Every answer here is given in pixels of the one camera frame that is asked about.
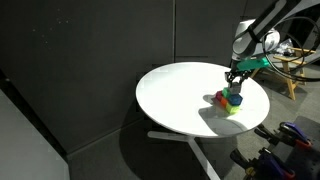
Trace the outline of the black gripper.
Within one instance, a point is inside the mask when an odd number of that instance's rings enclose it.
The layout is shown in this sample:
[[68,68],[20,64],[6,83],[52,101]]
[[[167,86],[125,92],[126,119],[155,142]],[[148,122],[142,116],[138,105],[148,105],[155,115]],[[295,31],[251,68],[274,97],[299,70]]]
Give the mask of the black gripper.
[[233,87],[233,80],[239,77],[239,85],[240,88],[242,88],[242,84],[248,79],[249,75],[249,70],[230,70],[225,73],[225,80],[228,83],[228,87],[230,88]]

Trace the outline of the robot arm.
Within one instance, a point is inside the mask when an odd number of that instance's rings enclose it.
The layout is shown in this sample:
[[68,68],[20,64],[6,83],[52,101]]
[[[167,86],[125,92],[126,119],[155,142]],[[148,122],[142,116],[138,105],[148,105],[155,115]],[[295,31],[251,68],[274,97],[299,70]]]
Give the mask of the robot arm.
[[240,88],[251,70],[269,65],[267,57],[257,60],[252,57],[266,53],[266,38],[275,33],[277,24],[319,4],[320,0],[274,0],[258,18],[241,22],[232,42],[231,70],[225,73],[228,87]]

